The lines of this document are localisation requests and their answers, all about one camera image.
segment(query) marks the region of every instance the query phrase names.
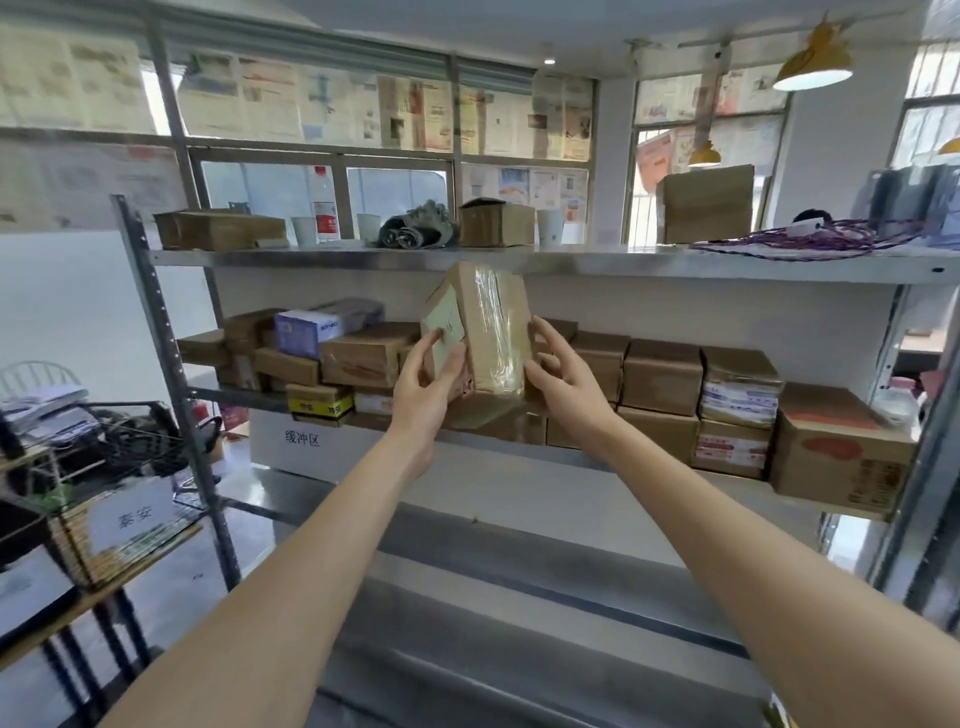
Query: white cup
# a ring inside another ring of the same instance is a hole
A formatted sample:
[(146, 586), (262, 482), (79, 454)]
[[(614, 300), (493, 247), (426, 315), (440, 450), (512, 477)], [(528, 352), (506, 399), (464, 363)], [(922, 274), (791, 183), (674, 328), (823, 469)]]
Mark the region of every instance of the white cup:
[(357, 212), (357, 233), (365, 243), (375, 243), (380, 236), (380, 216)]
[(540, 247), (556, 248), (564, 239), (564, 211), (561, 209), (537, 210), (537, 229), (540, 231)]
[(291, 217), (294, 224), (294, 235), (297, 237), (297, 246), (299, 248), (316, 248), (317, 240), (317, 218), (310, 217)]

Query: person's right hand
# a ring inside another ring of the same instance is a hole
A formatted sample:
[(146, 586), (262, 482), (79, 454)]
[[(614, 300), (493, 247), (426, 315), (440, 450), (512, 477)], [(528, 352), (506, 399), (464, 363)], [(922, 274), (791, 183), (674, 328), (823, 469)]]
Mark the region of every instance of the person's right hand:
[(600, 391), (587, 362), (555, 328), (539, 316), (532, 321), (553, 354), (537, 354), (524, 365), (527, 376), (546, 399), (555, 419), (589, 454), (606, 459), (607, 445), (623, 421)]

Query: ceiling light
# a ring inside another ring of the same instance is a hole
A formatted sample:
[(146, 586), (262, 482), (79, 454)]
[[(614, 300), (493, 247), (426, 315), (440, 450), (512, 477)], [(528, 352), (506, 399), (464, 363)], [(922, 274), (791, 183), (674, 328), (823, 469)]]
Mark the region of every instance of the ceiling light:
[(702, 147), (694, 150), (686, 166), (703, 169), (705, 167), (716, 167), (719, 164), (720, 153), (713, 149), (713, 142), (708, 139)]
[(853, 75), (853, 60), (843, 41), (836, 39), (833, 26), (823, 22), (813, 29), (806, 48), (780, 67), (774, 81), (777, 91), (806, 91), (836, 84)]

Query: chair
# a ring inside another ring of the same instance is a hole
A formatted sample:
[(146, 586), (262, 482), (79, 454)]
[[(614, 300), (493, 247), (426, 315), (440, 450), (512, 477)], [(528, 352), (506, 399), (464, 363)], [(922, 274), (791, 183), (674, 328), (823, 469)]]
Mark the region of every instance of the chair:
[(18, 361), (0, 369), (2, 400), (54, 384), (80, 384), (80, 380), (69, 369), (53, 361)]

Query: ceiling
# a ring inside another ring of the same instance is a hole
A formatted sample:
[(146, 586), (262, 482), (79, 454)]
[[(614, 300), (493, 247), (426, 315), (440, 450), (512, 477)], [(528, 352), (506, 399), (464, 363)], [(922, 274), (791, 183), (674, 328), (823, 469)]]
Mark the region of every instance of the ceiling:
[[(953, 18), (957, 0), (934, 0)], [(704, 49), (672, 50), (678, 42), (719, 38), (728, 33), (812, 27), (830, 17), (870, 16), (909, 9), (922, 13), (926, 2), (899, 0), (173, 0), (178, 5), (296, 23), (325, 31), (455, 51), (462, 56), (538, 65), (544, 43), (552, 43), (556, 69), (612, 78), (632, 72), (626, 40), (643, 37), (662, 48), (644, 53), (645, 75), (666, 75), (694, 63)], [(904, 39), (921, 23), (882, 21), (854, 26), (869, 35), (876, 26), (884, 38)], [(734, 64), (780, 62), (801, 46), (806, 32), (738, 41)]]

